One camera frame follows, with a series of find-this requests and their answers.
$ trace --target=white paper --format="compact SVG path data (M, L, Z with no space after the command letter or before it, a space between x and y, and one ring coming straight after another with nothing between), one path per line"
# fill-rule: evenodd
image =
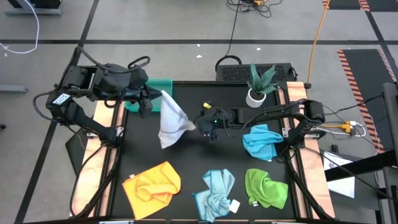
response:
M240 205L241 203L234 199L232 200L231 205L229 206L229 210L233 213L236 213Z
M344 164L352 162L352 161L343 159L339 156L336 156L336 155L326 152L326 151L323 156L329 158L333 162L337 163L339 166L342 166ZM328 169L335 168L335 167L337 167L336 164L330 162L328 159L323 158L323 170L328 170ZM334 191L336 193L345 195L347 197L354 198L355 177L347 177L347 178L340 179L340 180L330 181L330 182L328 182L328 188L329 188L329 190Z

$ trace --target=green box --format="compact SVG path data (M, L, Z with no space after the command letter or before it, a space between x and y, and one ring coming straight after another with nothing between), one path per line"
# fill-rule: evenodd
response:
M146 84L147 86L155 88L159 91L164 90L171 97L173 97L173 80L171 78L152 78L149 79ZM162 104L161 96L151 100L151 102L153 106L152 112L160 112L160 105ZM125 102L124 107L131 112L138 112L139 104Z

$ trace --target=aloe plant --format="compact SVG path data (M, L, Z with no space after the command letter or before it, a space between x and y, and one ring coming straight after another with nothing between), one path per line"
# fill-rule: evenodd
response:
M249 88L252 88L256 95L268 94L274 90L276 90L275 86L277 83L271 83L272 77L275 75L275 65L273 65L268 71L262 74L260 78L257 73L256 66L251 64L251 79L248 82Z

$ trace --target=yellow cloth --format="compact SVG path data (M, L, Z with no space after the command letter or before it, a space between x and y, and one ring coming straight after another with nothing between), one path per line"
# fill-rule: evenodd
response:
M124 191L136 220L169 205L181 189L181 179L169 162L164 162L124 181Z

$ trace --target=microfiber towel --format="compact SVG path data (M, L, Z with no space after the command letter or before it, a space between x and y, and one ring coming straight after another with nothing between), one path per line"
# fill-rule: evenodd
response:
M243 146L252 157L269 161L277 155L274 143L283 140L280 134L268 131L268 125L261 124L253 126L250 134L243 135Z
M162 103L160 104L160 131L158 137L162 149L176 143L186 131L196 129L181 107L164 90L162 92Z
M287 184L271 180L266 171L248 169L244 176L244 186L250 205L259 202L264 208L273 206L283 209L285 206Z
M235 177L228 169L223 169L209 170L202 179L209 189L193 195L200 219L214 222L216 217L226 216L229 212L231 200L227 196L235 183Z
M134 218L140 220L169 205L181 189L181 179L169 162L144 171L123 183Z

